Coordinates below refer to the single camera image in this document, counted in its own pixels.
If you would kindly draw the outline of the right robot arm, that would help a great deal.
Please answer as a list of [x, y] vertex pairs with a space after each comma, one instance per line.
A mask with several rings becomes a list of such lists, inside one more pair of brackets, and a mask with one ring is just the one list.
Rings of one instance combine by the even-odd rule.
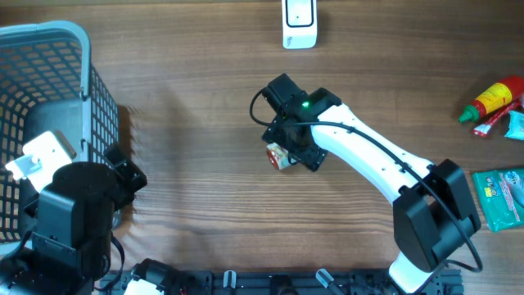
[[396, 146], [368, 127], [325, 88], [312, 93], [282, 74], [258, 93], [275, 116], [262, 139], [273, 166], [316, 171], [332, 153], [359, 172], [393, 210], [400, 250], [373, 291], [421, 292], [444, 267], [483, 269], [471, 237], [480, 217], [463, 170], [446, 159], [435, 165]]

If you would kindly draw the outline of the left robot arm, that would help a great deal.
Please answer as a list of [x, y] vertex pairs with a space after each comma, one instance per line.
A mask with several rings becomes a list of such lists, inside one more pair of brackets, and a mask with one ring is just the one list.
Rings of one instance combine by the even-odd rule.
[[113, 215], [147, 185], [147, 177], [111, 144], [105, 164], [58, 168], [29, 210], [34, 230], [1, 259], [3, 294], [90, 294], [111, 267]]

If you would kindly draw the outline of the teal wet wipes packet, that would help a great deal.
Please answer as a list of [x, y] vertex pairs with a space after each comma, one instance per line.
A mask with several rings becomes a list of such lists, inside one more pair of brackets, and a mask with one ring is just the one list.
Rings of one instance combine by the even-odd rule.
[[524, 140], [524, 114], [519, 111], [509, 112], [508, 132], [504, 135], [505, 138], [516, 140]]

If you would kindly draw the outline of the green 3M gloves packet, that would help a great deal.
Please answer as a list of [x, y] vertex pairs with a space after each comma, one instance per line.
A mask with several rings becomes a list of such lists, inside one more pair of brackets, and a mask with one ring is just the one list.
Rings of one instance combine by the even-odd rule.
[[523, 226], [522, 168], [476, 172], [472, 180], [492, 232]]

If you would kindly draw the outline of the green lid spice jar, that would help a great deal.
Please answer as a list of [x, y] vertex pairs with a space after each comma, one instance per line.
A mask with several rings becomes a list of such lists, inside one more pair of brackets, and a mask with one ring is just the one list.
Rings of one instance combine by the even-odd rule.
[[288, 150], [281, 147], [277, 143], [270, 143], [266, 147], [266, 153], [269, 161], [276, 170], [284, 170], [287, 167], [296, 165], [297, 160], [293, 159]]

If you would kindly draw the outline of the red sauce bottle green cap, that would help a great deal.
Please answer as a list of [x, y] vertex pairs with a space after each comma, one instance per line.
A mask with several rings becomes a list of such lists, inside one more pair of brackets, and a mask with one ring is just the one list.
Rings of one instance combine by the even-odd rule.
[[476, 122], [493, 111], [505, 107], [523, 95], [523, 78], [512, 75], [492, 84], [466, 105], [458, 118], [460, 123]]

